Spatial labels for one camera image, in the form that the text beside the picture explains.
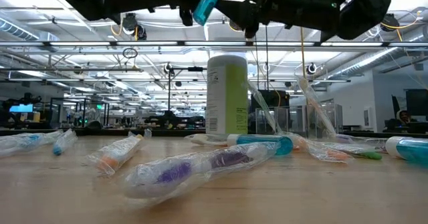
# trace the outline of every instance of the cylindrical tube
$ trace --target cylindrical tube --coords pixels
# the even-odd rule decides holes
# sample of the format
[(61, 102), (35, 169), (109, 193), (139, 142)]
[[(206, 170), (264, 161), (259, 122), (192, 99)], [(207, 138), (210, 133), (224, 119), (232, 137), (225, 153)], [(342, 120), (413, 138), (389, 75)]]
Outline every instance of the cylindrical tube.
[(293, 150), (293, 142), (287, 136), (262, 135), (262, 134), (230, 134), (227, 137), (227, 145), (249, 144), (254, 142), (279, 142), (280, 148), (276, 154), (284, 155)]
[(387, 140), (388, 154), (415, 162), (428, 162), (428, 139), (394, 136)]
[(201, 0), (193, 13), (193, 19), (204, 26), (218, 0)]

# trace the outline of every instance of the workbench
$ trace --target workbench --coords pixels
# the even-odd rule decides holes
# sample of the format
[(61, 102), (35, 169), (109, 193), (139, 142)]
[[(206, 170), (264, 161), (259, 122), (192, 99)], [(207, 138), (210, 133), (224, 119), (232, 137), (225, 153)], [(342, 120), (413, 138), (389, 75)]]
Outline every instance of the workbench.
[(111, 179), (85, 156), (120, 136), (83, 136), (61, 156), (51, 146), (0, 159), (0, 223), (427, 223), (427, 169), (384, 155), (336, 164), (304, 152), (273, 157), (176, 199), (143, 209), (120, 179), (139, 163), (213, 150), (182, 138), (157, 138)]

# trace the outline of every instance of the ceiling pipe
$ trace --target ceiling pipe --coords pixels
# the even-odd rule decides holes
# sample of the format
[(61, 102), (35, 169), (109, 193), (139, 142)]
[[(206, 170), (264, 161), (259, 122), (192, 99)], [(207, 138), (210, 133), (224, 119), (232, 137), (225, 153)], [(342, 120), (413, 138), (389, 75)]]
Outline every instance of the ceiling pipe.
[[(419, 27), (406, 33), (403, 41), (428, 41), (428, 26)], [(328, 79), (339, 78), (340, 76), (355, 76), (405, 55), (405, 50), (402, 47), (389, 47), (374, 53), (366, 53), (330, 72)]]

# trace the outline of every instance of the overhead camera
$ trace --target overhead camera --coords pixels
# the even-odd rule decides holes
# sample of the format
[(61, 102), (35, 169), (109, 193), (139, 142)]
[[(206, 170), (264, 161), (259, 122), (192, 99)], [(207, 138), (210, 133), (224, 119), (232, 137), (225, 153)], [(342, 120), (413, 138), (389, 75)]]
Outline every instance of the overhead camera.
[(136, 20), (136, 14), (135, 13), (127, 13), (123, 19), (122, 26), (124, 33), (131, 35), (132, 37), (135, 37), (137, 40), (147, 40), (147, 32), (146, 29), (139, 25)]
[(383, 23), (381, 24), (381, 29), (383, 31), (395, 31), (396, 29), (392, 27), (400, 27), (400, 23), (395, 18), (394, 13), (387, 13), (381, 23)]
[(316, 65), (314, 63), (311, 63), (308, 67), (306, 67), (306, 73), (309, 75), (315, 74), (316, 72)]

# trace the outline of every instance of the security camera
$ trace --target security camera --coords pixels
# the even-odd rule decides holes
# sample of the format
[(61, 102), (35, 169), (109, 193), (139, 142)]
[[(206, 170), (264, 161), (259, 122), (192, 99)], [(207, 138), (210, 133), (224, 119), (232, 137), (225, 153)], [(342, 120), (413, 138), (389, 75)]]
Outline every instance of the security camera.
[(306, 73), (309, 75), (315, 74), (316, 72), (316, 65), (314, 63), (311, 63), (308, 67), (306, 67)]

